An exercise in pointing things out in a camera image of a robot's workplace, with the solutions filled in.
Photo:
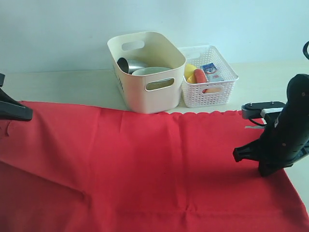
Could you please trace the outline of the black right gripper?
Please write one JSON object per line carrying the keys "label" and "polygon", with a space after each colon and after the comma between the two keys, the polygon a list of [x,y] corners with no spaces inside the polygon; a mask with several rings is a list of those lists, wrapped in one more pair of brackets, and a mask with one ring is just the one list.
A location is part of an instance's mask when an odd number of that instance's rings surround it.
{"label": "black right gripper", "polygon": [[281,108],[263,109],[261,116],[267,123],[260,137],[262,161],[256,142],[236,147],[233,157],[235,162],[259,161],[258,171],[266,177],[301,159],[301,149],[309,140],[309,107],[288,103]]}

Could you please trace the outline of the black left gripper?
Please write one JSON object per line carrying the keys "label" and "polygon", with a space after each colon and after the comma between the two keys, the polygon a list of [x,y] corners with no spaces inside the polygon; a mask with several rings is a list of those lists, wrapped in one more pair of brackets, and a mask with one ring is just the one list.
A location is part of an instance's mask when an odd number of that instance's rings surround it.
{"label": "black left gripper", "polygon": [[[3,86],[5,74],[0,73],[0,87]],[[0,90],[0,118],[19,121],[30,121],[33,117],[33,110],[15,101],[2,89]]]}

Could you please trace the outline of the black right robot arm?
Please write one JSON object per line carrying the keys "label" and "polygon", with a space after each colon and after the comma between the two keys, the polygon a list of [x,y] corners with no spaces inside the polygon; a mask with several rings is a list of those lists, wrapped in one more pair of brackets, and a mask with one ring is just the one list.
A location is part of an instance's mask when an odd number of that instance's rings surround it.
{"label": "black right robot arm", "polygon": [[309,76],[297,74],[287,86],[287,102],[247,103],[242,117],[264,131],[261,136],[233,151],[236,162],[254,160],[261,176],[268,176],[309,154]]}

